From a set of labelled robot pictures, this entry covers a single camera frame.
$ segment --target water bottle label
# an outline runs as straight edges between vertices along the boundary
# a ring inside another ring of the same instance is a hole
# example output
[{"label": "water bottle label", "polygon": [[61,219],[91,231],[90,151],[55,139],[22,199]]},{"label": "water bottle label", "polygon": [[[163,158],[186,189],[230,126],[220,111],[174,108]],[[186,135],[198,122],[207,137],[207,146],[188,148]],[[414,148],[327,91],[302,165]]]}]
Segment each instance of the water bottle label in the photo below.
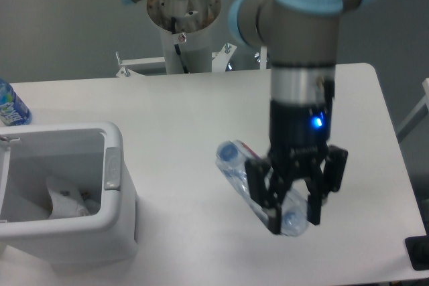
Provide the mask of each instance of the water bottle label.
[{"label": "water bottle label", "polygon": [[28,117],[28,108],[14,92],[0,105],[0,118],[8,126],[24,124]]}]

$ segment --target bolt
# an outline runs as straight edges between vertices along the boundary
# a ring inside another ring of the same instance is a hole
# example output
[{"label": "bolt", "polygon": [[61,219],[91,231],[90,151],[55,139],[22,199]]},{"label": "bolt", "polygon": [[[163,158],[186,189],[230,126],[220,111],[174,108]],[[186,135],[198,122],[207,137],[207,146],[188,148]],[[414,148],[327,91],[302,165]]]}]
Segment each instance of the bolt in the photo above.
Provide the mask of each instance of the bolt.
[{"label": "bolt", "polygon": [[122,59],[119,57],[119,52],[116,52],[116,59],[118,60],[118,65],[121,65]]},{"label": "bolt", "polygon": [[231,51],[231,48],[232,48],[231,44],[230,43],[226,43],[225,44],[225,53],[229,54],[229,52]]}]

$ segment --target black object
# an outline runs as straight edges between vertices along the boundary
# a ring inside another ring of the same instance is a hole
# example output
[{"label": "black object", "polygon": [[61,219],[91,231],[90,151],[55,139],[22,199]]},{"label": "black object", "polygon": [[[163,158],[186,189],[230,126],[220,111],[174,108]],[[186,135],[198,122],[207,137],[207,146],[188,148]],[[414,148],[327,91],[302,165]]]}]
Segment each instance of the black object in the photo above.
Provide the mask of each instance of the black object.
[{"label": "black object", "polygon": [[[294,180],[304,178],[308,191],[307,220],[320,224],[323,202],[330,192],[341,187],[348,152],[330,146],[334,82],[323,84],[325,103],[312,106],[285,105],[271,102],[267,158],[245,162],[251,199],[268,216],[267,228],[280,234],[282,204]],[[321,163],[325,161],[322,171]]]},{"label": "black object", "polygon": [[429,269],[429,236],[409,237],[405,239],[408,256],[415,271]]}]

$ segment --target white table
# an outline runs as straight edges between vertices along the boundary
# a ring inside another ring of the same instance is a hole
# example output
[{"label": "white table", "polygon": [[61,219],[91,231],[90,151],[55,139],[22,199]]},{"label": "white table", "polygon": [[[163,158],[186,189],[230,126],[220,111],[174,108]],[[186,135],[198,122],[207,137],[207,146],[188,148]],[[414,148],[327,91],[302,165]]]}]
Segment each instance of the white table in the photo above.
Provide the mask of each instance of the white table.
[{"label": "white table", "polygon": [[215,167],[217,145],[269,146],[269,72],[14,84],[34,124],[108,120],[140,196],[139,252],[53,266],[7,247],[1,285],[344,285],[429,277],[404,239],[424,234],[374,69],[337,68],[332,139],[349,150],[320,226],[271,235]]}]

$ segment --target metal cylinder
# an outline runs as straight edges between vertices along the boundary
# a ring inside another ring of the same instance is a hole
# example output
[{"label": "metal cylinder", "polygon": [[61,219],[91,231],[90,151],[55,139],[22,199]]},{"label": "metal cylinder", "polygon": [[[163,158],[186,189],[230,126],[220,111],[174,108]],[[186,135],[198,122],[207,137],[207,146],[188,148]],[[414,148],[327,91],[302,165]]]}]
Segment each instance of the metal cylinder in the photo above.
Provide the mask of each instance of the metal cylinder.
[{"label": "metal cylinder", "polygon": [[334,80],[335,67],[277,68],[271,71],[271,98],[288,105],[325,104],[324,81]]}]

